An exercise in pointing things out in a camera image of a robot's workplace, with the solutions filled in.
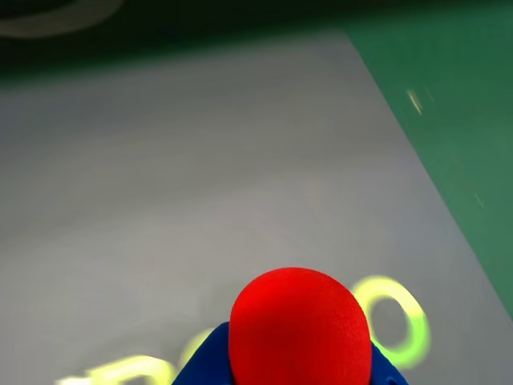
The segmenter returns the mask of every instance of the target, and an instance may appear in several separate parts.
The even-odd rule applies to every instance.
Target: yellow-green glowing light
[[[427,317],[413,295],[392,278],[370,276],[362,279],[353,288],[353,295],[363,309],[369,323],[370,337],[374,345],[397,368],[407,369],[420,363],[430,349],[430,328]],[[406,315],[409,330],[405,340],[397,346],[385,347],[376,339],[370,319],[376,302],[392,298],[398,302]]]

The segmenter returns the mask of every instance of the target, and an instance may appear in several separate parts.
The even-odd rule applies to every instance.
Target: yellow marking
[[[88,377],[66,377],[58,380],[55,385],[91,385],[92,381]]]
[[[176,369],[172,364],[146,355],[108,363],[87,373],[91,385],[122,385],[138,377],[144,377],[147,385],[169,385],[176,377]]]
[[[483,203],[483,201],[481,201],[481,199],[479,199],[478,193],[475,193],[474,196],[475,196],[475,199],[477,200],[477,202],[479,203],[479,205],[481,206],[481,209],[484,209],[484,203]]]
[[[419,115],[422,115],[422,105],[420,101],[418,100],[417,94],[415,94],[414,90],[408,90],[406,91],[408,94],[408,97],[410,97],[411,103],[414,105],[415,109],[417,110]]]

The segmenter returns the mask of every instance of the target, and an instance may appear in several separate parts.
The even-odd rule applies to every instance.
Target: red foam ball
[[[247,285],[230,316],[236,385],[369,385],[371,343],[362,308],[338,281],[289,267]]]

